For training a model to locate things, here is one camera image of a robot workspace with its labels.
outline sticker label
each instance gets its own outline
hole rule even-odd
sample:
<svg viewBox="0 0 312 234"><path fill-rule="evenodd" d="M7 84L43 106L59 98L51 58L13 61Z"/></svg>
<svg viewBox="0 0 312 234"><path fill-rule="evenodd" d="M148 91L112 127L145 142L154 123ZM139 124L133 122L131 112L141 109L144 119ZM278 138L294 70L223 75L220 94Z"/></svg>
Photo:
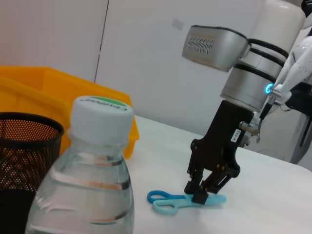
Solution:
<svg viewBox="0 0 312 234"><path fill-rule="evenodd" d="M241 130L236 129L233 136L232 136L231 141L236 143L241 132L242 132Z"/></svg>

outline plastic water bottle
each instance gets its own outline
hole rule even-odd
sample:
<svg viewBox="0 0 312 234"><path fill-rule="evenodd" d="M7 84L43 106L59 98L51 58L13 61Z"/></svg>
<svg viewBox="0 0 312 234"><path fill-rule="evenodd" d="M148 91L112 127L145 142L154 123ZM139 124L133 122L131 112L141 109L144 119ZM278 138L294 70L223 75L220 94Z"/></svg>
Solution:
<svg viewBox="0 0 312 234"><path fill-rule="evenodd" d="M41 183L26 234L132 234L134 200L122 150L133 116L113 99L74 101L71 146Z"/></svg>

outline table surface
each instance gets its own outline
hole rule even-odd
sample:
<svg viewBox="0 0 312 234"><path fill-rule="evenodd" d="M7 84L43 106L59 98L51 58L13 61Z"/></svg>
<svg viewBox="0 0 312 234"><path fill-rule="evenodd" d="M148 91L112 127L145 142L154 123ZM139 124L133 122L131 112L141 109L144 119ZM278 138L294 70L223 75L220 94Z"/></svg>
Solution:
<svg viewBox="0 0 312 234"><path fill-rule="evenodd" d="M236 152L240 175L220 191L226 203L181 208L174 216L154 212L147 193L183 194L190 144L201 136L141 117L136 120L140 140L127 161L135 198L134 234L311 233L312 173L241 148Z"/></svg>

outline black mesh pencil cup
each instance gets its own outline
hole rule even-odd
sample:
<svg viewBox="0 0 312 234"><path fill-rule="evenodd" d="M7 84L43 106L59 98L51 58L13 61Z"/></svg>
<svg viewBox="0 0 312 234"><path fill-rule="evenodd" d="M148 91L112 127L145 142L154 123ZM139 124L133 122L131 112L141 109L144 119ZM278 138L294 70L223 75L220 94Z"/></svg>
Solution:
<svg viewBox="0 0 312 234"><path fill-rule="evenodd" d="M64 128L43 116L0 113L0 233L24 233L36 191L59 156Z"/></svg>

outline white bottle cap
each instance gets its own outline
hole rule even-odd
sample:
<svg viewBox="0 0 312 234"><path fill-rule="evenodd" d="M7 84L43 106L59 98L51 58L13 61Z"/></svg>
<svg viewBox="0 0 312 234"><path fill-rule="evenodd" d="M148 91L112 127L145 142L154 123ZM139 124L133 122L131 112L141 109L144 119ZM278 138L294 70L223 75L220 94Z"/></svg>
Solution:
<svg viewBox="0 0 312 234"><path fill-rule="evenodd" d="M120 101L82 96L74 101L70 133L95 145L124 144L130 133L134 112Z"/></svg>

